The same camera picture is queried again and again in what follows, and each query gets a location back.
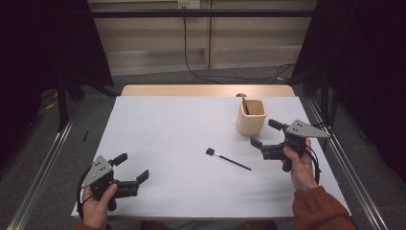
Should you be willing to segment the white table sheet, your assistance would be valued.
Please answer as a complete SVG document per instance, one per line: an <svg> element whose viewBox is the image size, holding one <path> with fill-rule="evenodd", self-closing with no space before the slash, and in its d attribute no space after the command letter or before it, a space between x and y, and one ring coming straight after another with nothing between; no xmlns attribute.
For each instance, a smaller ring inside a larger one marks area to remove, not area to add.
<svg viewBox="0 0 406 230"><path fill-rule="evenodd" d="M120 198L117 219L271 219L292 216L294 188L279 161L264 160L237 131L237 97L122 96L97 153L128 158L114 170L149 178ZM206 153L207 148L250 171Z"/></svg>

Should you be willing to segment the person's left hand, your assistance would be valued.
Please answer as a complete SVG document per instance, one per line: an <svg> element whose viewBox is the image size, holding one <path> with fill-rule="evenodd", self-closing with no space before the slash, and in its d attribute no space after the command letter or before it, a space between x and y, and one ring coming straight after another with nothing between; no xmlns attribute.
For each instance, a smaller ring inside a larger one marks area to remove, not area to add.
<svg viewBox="0 0 406 230"><path fill-rule="evenodd" d="M83 192L83 220L86 225L92 227L104 227L107 224L107 210L110 199L116 194L117 184L112 184L103 193L100 199L95 199L90 188Z"/></svg>

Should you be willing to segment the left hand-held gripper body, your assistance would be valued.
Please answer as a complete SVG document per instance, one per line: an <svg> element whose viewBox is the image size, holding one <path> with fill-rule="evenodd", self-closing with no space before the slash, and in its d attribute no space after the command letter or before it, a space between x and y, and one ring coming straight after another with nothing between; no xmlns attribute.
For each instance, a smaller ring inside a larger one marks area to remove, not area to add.
<svg viewBox="0 0 406 230"><path fill-rule="evenodd" d="M136 180L120 181L115 179L113 171L115 166L111 166L108 161L101 155L98 156L84 173L80 187L82 189L90 187L96 199L100 199L111 184L117 184L116 194L108 203L108 211L115 211L117 209L116 199L136 196L139 184Z"/></svg>

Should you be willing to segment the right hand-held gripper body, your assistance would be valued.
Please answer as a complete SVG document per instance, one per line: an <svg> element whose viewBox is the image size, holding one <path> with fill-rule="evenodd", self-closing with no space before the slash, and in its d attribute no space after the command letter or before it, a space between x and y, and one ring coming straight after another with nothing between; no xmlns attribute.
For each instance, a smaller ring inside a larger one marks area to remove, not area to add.
<svg viewBox="0 0 406 230"><path fill-rule="evenodd" d="M284 124L282 130L284 139L277 145L262 145L260 152L264 160L283 160L282 170L290 172L292 162L288 159L284 152L284 147L290 147L299 155L306 153L307 138L329 138L330 135L319 128L306 124L303 121L295 120L291 125Z"/></svg>

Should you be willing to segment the metal floor rail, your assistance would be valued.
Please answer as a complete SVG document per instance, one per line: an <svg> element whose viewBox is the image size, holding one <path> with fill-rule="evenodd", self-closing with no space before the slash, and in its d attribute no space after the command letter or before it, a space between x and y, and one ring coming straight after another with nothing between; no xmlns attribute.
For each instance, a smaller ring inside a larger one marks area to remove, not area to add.
<svg viewBox="0 0 406 230"><path fill-rule="evenodd" d="M63 129L56 134L56 138L48 150L46 158L42 163L39 172L34 178L34 182L30 186L29 191L25 194L24 198L20 202L16 212L14 213L7 230L24 230L28 220L34 210L36 203L38 202L40 195L44 189L45 183L51 174L51 170L60 152L69 136L73 122L76 119L80 105L76 105L73 111L69 114L68 120Z"/></svg>
<svg viewBox="0 0 406 230"><path fill-rule="evenodd" d="M320 124L320 128L331 135L328 140L319 140L319 143L350 208L350 218L356 229L389 230L379 208L351 164L336 134L330 126L326 125L316 100L305 99L304 107L309 119Z"/></svg>

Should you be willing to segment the person's right hand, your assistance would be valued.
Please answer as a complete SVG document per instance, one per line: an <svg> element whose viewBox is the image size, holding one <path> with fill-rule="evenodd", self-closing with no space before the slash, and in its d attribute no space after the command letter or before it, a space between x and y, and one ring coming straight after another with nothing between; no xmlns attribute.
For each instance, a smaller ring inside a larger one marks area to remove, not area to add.
<svg viewBox="0 0 406 230"><path fill-rule="evenodd" d="M307 153L299 155L290 147L284 147L283 152L292 162L290 175L295 190L299 192L316 188L318 184L313 175L311 157Z"/></svg>

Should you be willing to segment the makeup brush with gold ferrule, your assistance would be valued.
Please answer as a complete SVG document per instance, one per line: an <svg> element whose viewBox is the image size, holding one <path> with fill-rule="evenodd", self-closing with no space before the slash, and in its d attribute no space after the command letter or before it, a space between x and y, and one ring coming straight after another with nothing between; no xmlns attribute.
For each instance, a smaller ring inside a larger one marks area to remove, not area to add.
<svg viewBox="0 0 406 230"><path fill-rule="evenodd" d="M249 108L248 108L247 102L246 102L246 100L245 100L246 95L245 95L244 93L237 93L237 94L236 94L236 97L240 97L240 98L241 98L242 106L243 106L243 109L244 109L244 111L245 111L245 114L246 114L246 115L250 115Z"/></svg>

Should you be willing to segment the white wall socket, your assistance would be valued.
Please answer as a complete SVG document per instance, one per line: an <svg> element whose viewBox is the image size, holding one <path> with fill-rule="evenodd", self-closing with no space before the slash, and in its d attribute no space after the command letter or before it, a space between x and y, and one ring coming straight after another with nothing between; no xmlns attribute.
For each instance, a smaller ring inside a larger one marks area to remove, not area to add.
<svg viewBox="0 0 406 230"><path fill-rule="evenodd" d="M200 0L177 0L178 8L181 10L199 10Z"/></svg>

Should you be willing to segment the black metal stand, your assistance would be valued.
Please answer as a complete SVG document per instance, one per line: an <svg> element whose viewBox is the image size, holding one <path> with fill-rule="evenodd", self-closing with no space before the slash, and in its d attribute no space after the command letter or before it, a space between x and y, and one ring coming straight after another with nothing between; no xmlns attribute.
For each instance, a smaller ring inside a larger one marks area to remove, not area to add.
<svg viewBox="0 0 406 230"><path fill-rule="evenodd" d="M66 102L66 91L63 83L63 77L57 79L57 101L59 109L59 131L62 131L68 122L68 109Z"/></svg>
<svg viewBox="0 0 406 230"><path fill-rule="evenodd" d="M325 68L322 71L321 111L324 124L328 125L328 77Z"/></svg>

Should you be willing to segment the black horizontal bar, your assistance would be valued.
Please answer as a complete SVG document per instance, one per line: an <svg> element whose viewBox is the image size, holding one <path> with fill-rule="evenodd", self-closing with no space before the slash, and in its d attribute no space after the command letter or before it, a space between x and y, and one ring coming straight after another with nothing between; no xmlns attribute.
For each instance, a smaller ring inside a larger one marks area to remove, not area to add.
<svg viewBox="0 0 406 230"><path fill-rule="evenodd" d="M146 10L146 11L91 11L95 18L147 17L312 17L310 10Z"/></svg>

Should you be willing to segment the black eyebrow comb brush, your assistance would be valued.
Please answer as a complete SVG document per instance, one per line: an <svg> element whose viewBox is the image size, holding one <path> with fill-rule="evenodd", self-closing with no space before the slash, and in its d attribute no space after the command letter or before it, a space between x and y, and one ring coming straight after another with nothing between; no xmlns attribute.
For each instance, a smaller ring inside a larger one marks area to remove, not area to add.
<svg viewBox="0 0 406 230"><path fill-rule="evenodd" d="M229 159L229 158L227 158L227 157L225 157L225 156L222 156L222 155L216 153L214 149L207 148L206 153L207 153L208 155L210 155L210 156L215 155L215 156L217 156L217 157L219 157L219 158L221 158L221 159L223 159L223 160L226 160L226 161L228 161L228 162L230 162L230 163L232 163L232 164L235 164L235 165L237 165L237 166L239 166L239 167L242 167L242 168L245 169L245 170L250 171L250 168L249 168L249 167L246 167L246 166L244 166L244 165L242 165L242 164L240 164L240 163L238 163L238 162L236 162L236 161L234 161L234 160L232 160L232 159Z"/></svg>

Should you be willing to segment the black curtain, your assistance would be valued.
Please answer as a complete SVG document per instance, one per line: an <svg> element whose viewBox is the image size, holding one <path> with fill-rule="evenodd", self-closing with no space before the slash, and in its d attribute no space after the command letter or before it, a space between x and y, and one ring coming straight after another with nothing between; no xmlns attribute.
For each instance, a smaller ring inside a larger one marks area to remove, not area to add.
<svg viewBox="0 0 406 230"><path fill-rule="evenodd" d="M113 80L88 0L0 0L0 167L34 120L41 93Z"/></svg>
<svg viewBox="0 0 406 230"><path fill-rule="evenodd" d="M313 94L327 78L406 181L406 0L317 0L293 76Z"/></svg>

